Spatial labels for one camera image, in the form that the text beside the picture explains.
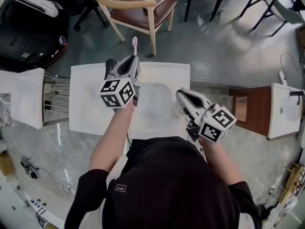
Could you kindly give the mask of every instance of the white sink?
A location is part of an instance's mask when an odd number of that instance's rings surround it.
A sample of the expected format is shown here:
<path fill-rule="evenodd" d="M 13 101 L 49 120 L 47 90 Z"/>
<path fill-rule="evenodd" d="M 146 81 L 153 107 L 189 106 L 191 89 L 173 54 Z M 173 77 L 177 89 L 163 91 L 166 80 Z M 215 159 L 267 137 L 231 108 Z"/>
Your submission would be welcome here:
<path fill-rule="evenodd" d="M 130 138 L 177 135 L 186 139 L 187 123 L 175 115 L 173 105 L 176 91 L 190 87 L 190 65 L 142 62 L 140 66 L 140 98 L 133 113 Z M 104 74 L 104 63 L 71 68 L 70 130 L 96 135 L 106 131 L 114 112 L 97 94 Z"/>
<path fill-rule="evenodd" d="M 293 87 L 272 84 L 271 117 L 268 138 L 299 131 L 301 122 L 302 99 L 297 105 L 298 96 L 290 96 Z"/>

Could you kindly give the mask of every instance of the black faucet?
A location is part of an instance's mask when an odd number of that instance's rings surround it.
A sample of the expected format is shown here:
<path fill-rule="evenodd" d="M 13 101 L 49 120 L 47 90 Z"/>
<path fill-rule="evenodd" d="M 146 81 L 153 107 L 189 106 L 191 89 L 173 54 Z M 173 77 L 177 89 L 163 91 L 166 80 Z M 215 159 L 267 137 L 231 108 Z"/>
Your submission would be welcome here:
<path fill-rule="evenodd" d="M 299 99 L 297 101 L 297 105 L 299 106 L 300 104 L 300 96 L 304 96 L 305 95 L 305 91 L 302 90 L 302 91 L 292 91 L 289 93 L 290 96 L 299 96 Z"/>

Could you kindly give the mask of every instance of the concrete floor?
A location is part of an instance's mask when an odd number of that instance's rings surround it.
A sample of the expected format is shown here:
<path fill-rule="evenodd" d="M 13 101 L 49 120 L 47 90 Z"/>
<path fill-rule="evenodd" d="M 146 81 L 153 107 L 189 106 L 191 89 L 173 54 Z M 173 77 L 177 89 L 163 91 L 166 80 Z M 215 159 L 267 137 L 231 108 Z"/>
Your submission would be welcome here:
<path fill-rule="evenodd" d="M 192 84 L 191 89 L 205 94 L 221 106 L 228 109 L 232 107 L 227 90 L 203 87 L 200 84 Z M 3 129 L 3 139 L 21 187 L 33 187 L 34 183 L 20 165 L 20 157 L 25 155 L 30 157 L 35 166 L 47 169 L 56 182 L 64 185 L 67 192 L 67 184 L 76 190 L 79 177 L 88 170 L 90 155 L 100 136 L 70 131 L 69 123 L 65 122 L 59 124 L 59 127 L 51 125 L 40 130 L 20 124 Z M 242 172 L 254 201 L 275 203 L 276 199 L 268 196 L 267 191 L 278 177 L 283 178 L 284 167 L 289 167 L 296 160 L 300 148 L 295 137 L 270 142 L 262 135 L 235 126 L 222 144 Z M 39 174 L 41 178 L 36 181 L 37 186 L 44 185 L 65 199 L 73 200 L 74 194 L 66 195 L 62 186 L 56 184 L 44 170 L 40 170 Z"/>
<path fill-rule="evenodd" d="M 300 66 L 295 27 L 286 25 L 276 36 L 267 38 L 279 25 L 277 18 L 267 18 L 256 31 L 249 30 L 262 15 L 266 5 L 261 2 L 251 7 L 241 19 L 236 19 L 248 0 L 223 0 L 219 22 L 209 22 L 216 0 L 193 0 L 187 23 L 183 22 L 187 0 L 178 0 L 174 13 L 173 30 L 163 25 L 156 34 L 157 55 L 151 56 L 150 38 L 132 29 L 119 26 L 126 42 L 122 43 L 110 26 L 104 28 L 94 13 L 81 24 L 81 31 L 70 29 L 68 49 L 47 70 L 70 76 L 71 66 L 120 60 L 133 53 L 131 39 L 138 37 L 141 61 L 178 62 L 191 65 L 191 89 L 204 93 L 211 101 L 231 107 L 227 90 L 204 87 L 206 84 L 257 87 L 278 83 L 282 56 L 288 85 L 303 87 L 303 68 Z M 3 129 L 3 138 L 16 167 L 21 185 L 33 181 L 20 166 L 20 156 L 31 157 L 31 162 L 47 169 L 57 182 L 67 183 L 76 190 L 78 178 L 87 171 L 89 158 L 99 136 L 73 132 L 68 123 L 36 130 L 27 125 Z M 269 142 L 265 137 L 235 126 L 223 145 L 248 182 L 255 202 L 267 201 L 268 188 L 284 167 L 297 158 L 299 146 L 294 137 Z M 40 171 L 37 182 L 66 199 L 62 187 Z"/>
<path fill-rule="evenodd" d="M 280 1 L 286 7 L 292 6 L 290 0 Z M 133 53 L 131 41 L 133 36 L 137 36 L 141 61 L 189 63 L 192 81 L 216 85 L 257 87 L 280 83 L 280 57 L 288 52 L 298 68 L 294 67 L 288 54 L 282 56 L 288 85 L 302 88 L 303 69 L 299 64 L 295 38 L 295 28 L 299 25 L 287 24 L 274 37 L 267 37 L 282 23 L 273 16 L 251 31 L 266 4 L 260 2 L 249 8 L 242 18 L 236 19 L 248 0 L 223 0 L 218 23 L 209 22 L 216 0 L 192 0 L 185 23 L 186 2 L 177 0 L 172 31 L 167 31 L 165 21 L 157 32 L 157 55 L 154 57 L 151 56 L 148 35 L 118 25 L 126 38 L 121 42 L 113 28 L 103 27 L 94 12 L 81 24 L 81 31 L 76 32 L 73 25 L 78 17 L 74 17 L 71 19 L 67 51 L 47 70 L 69 76 L 73 65 L 105 62 L 109 58 L 118 61 Z"/>

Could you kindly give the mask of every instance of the wall-mounted sink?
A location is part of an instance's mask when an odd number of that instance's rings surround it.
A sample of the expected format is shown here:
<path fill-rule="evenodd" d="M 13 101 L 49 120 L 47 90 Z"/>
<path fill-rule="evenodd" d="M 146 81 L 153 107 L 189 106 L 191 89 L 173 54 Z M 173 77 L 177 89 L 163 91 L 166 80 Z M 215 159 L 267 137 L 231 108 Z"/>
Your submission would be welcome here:
<path fill-rule="evenodd" d="M 301 122 L 302 101 L 298 96 L 290 96 L 291 91 L 299 91 L 293 87 L 272 84 L 271 117 L 268 138 L 299 131 Z"/>
<path fill-rule="evenodd" d="M 190 87 L 190 65 L 161 62 L 142 62 L 140 65 L 140 98 L 129 137 L 147 139 L 177 135 L 186 139 L 187 123 L 174 114 L 173 105 L 176 91 Z M 71 68 L 71 130 L 96 135 L 106 131 L 113 110 L 107 108 L 97 94 L 104 74 L 104 63 Z"/>

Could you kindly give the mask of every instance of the person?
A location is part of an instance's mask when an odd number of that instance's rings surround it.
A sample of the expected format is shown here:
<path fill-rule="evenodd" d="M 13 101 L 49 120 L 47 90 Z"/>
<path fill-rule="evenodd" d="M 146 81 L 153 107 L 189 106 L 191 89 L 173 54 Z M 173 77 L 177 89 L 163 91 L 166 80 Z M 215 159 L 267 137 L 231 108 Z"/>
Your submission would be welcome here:
<path fill-rule="evenodd" d="M 203 155 L 180 137 L 132 140 L 132 101 L 117 109 L 79 179 L 65 229 L 260 229 L 250 189 L 221 144 L 203 138 Z"/>

